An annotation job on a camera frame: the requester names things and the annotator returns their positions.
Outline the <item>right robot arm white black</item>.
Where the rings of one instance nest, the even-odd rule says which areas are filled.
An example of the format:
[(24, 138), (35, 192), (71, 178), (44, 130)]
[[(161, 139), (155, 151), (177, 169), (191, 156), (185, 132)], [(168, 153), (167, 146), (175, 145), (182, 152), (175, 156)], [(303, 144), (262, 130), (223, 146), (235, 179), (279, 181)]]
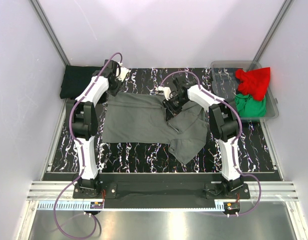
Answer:
[(238, 165), (238, 138), (242, 123), (235, 107), (235, 101), (225, 100), (207, 91), (198, 82), (173, 81), (176, 91), (160, 85), (157, 89), (164, 94), (163, 106), (168, 119), (181, 113), (183, 106), (195, 102), (208, 112), (211, 134), (218, 142), (221, 151), (222, 180), (214, 190), (207, 190), (212, 196), (238, 198), (244, 181)]

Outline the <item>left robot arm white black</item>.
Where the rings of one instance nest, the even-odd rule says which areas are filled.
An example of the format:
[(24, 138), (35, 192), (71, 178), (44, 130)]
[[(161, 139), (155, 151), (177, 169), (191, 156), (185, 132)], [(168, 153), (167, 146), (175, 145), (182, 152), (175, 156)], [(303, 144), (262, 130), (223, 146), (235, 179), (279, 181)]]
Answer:
[(94, 140), (98, 130), (95, 106), (104, 94), (115, 96), (129, 70), (122, 62), (105, 60), (90, 83), (74, 100), (67, 102), (69, 132), (78, 152), (79, 173), (73, 183), (74, 193), (97, 198), (102, 196), (99, 171), (96, 166)]

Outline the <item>grey t shirt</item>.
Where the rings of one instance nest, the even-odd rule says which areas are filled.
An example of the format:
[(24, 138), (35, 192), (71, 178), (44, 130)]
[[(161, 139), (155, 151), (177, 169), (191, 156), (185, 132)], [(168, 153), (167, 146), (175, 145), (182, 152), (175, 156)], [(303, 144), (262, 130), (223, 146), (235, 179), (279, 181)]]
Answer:
[(166, 119), (163, 96), (120, 92), (107, 101), (104, 143), (168, 144), (180, 163), (189, 163), (205, 146), (207, 121), (204, 109), (187, 102), (180, 114)]

